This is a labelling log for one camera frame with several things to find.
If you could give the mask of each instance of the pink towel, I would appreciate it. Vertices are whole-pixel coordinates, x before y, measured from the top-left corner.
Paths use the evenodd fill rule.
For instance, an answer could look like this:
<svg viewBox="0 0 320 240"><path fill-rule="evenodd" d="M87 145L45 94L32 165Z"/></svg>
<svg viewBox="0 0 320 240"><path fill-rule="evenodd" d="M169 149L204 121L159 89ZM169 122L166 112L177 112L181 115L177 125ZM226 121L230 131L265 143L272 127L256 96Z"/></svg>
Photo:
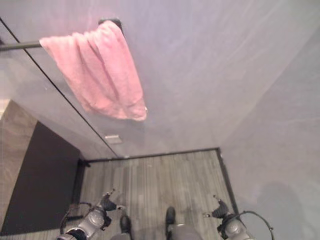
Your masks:
<svg viewBox="0 0 320 240"><path fill-rule="evenodd" d="M137 70L121 29L105 21L98 29L40 40L83 108L117 119L146 119Z"/></svg>

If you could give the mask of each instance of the foot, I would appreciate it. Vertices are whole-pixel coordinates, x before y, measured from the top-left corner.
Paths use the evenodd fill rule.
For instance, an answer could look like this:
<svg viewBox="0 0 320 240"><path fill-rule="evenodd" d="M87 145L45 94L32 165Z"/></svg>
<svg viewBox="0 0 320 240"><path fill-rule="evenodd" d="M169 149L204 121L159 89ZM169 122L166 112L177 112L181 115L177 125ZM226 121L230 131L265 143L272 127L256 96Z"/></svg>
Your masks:
<svg viewBox="0 0 320 240"><path fill-rule="evenodd" d="M128 215L123 215L120 218L120 229L121 233L127 233L131 235L131 221Z"/></svg>
<svg viewBox="0 0 320 240"><path fill-rule="evenodd" d="M170 206L166 210L165 214L165 236L166 239L170 239L170 233L168 231L169 225L175 224L176 223L176 210L173 206Z"/></svg>

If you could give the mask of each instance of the cable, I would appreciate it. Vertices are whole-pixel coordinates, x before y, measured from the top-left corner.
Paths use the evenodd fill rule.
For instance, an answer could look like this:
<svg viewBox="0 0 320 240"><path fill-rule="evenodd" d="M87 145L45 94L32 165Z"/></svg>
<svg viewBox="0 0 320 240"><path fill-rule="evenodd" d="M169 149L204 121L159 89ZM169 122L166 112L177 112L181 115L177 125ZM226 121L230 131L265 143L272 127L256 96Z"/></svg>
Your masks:
<svg viewBox="0 0 320 240"><path fill-rule="evenodd" d="M274 236L274 233L272 232L274 230L274 228L272 226L270 226L269 222L263 218L261 215L259 215L258 213L256 213L255 211L243 211L239 214L236 214L234 215L233 217L231 217L230 219L227 220L227 223L229 223L230 221L234 220L234 219L237 219L239 218L241 215L244 215L244 214L253 214L253 215L256 215L257 217L259 217L264 223L265 225L268 227L269 231L270 231L270 234L271 234L271 239L272 240L275 240L275 236ZM224 224L224 226L222 227L222 230L223 232L225 231L225 228L226 228L226 225L227 224Z"/></svg>
<svg viewBox="0 0 320 240"><path fill-rule="evenodd" d="M61 234L61 235L64 234L64 228L65 228L65 226L66 226L66 223L67 223L67 220L68 220L68 216L69 216L71 210L73 210L73 209L78 209L78 208L79 208L79 205L88 205L88 206L89 206L88 213L89 213L89 211L90 211L91 208L92 208L92 204L89 203L89 202L85 202L85 201L79 202L78 206L76 206L76 207L71 207L71 208L69 208L68 211L67 211L67 212L65 213L65 215L63 216L61 222L60 222L60 234Z"/></svg>
<svg viewBox="0 0 320 240"><path fill-rule="evenodd" d="M18 43L20 43L20 41L18 40L18 38L16 37L16 35L11 31L11 29L8 27L8 25L3 21L3 19L0 17L0 22L2 23L2 25L5 27L5 29L11 34L11 36L14 38L14 40ZM118 157L118 155L116 154L116 152L106 143L106 141L103 139L102 136L100 136L100 134L97 132L97 130L94 129L94 127L88 122L88 120L79 112L79 110L71 103L71 101L66 97L66 95L58 88L58 86L51 80L51 78L45 73L45 71L40 67L40 65L36 62L36 60L31 56L31 54L23 49L23 51L25 52L25 54L28 55L28 57L30 58L30 60L37 66L37 68L40 70L40 72L46 77L46 79L51 83L51 85L59 92L59 94L68 102L68 104L73 108L73 110L75 110L75 112L82 118L82 120L91 128L92 131L94 131L94 133L98 136L98 138L100 138L102 140L102 142L109 148L109 150L116 156Z"/></svg>

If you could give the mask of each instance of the wooden floor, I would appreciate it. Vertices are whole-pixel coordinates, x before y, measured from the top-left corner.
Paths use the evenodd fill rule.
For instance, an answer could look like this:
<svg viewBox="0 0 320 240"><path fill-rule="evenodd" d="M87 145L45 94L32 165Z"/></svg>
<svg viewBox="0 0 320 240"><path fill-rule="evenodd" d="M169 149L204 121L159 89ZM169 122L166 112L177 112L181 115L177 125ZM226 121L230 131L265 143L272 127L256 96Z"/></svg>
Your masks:
<svg viewBox="0 0 320 240"><path fill-rule="evenodd" d="M165 240L164 219L169 206L175 207L178 223L194 226L203 240L218 240L219 221L203 218L202 213L218 206L213 194L231 209L215 151L94 163L86 169L81 200L97 202L112 188L116 192L111 199L127 207L134 240ZM118 233L121 214L111 212L111 225L93 239L109 240ZM50 230L0 239L53 240L58 234L58 230Z"/></svg>

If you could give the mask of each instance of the white wall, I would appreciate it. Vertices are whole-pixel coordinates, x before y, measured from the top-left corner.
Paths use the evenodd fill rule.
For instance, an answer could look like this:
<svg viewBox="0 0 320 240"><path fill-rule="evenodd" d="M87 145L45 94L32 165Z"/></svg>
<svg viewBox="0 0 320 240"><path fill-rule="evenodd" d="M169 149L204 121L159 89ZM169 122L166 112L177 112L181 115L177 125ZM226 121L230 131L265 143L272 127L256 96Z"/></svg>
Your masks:
<svg viewBox="0 0 320 240"><path fill-rule="evenodd" d="M1 23L0 37L15 42ZM0 99L14 100L86 159L115 157L22 50L0 52Z"/></svg>
<svg viewBox="0 0 320 240"><path fill-rule="evenodd" d="M316 0L10 0L0 15L20 41L97 28L119 17L148 107L145 122L84 112L54 61L29 50L121 156L218 147L320 25Z"/></svg>
<svg viewBox="0 0 320 240"><path fill-rule="evenodd" d="M320 28L222 144L240 210L277 240L320 239ZM254 217L248 227L269 240Z"/></svg>

